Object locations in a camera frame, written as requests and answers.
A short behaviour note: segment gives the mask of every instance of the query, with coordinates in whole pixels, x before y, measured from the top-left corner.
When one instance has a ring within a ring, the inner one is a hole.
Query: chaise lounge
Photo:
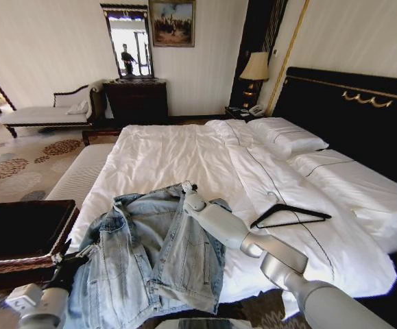
[[[15,127],[91,126],[106,108],[103,82],[104,80],[99,80],[69,93],[54,93],[53,106],[21,108],[3,115],[0,123],[5,125],[14,138],[17,137]],[[73,110],[79,104],[85,104],[84,108]]]

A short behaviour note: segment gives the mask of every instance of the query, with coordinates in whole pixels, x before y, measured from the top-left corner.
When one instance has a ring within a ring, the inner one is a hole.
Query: black headboard
[[[289,67],[273,117],[397,182],[397,79]]]

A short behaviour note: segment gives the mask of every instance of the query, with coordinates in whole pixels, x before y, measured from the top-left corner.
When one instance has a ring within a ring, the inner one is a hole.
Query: mirror
[[[121,78],[154,77],[146,5],[101,4]]]

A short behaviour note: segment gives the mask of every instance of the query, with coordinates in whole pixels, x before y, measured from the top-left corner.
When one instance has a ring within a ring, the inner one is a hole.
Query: rug
[[[20,127],[16,130],[19,137],[12,138],[0,124],[0,202],[44,199],[84,148],[82,129]],[[109,136],[90,138],[93,144],[114,143],[116,139]],[[0,328],[16,328],[19,319],[4,303],[9,292],[0,291]],[[279,290],[268,291],[237,303],[222,304],[217,316],[246,319],[256,328],[309,328],[301,315],[281,322],[284,315],[281,293]],[[208,317],[208,314],[198,311],[184,314],[184,317],[197,316]],[[143,328],[155,328],[162,320],[177,317],[172,314],[150,319]]]

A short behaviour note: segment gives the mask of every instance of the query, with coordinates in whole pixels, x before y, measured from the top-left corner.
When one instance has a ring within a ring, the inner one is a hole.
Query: white pillow
[[[331,149],[296,156],[289,164],[351,209],[387,253],[397,252],[397,183]]]
[[[88,102],[86,99],[82,100],[80,103],[72,105],[66,114],[84,114],[88,111]]]
[[[256,119],[250,121],[248,125],[281,160],[328,147],[328,143],[325,143],[320,137],[283,118]]]

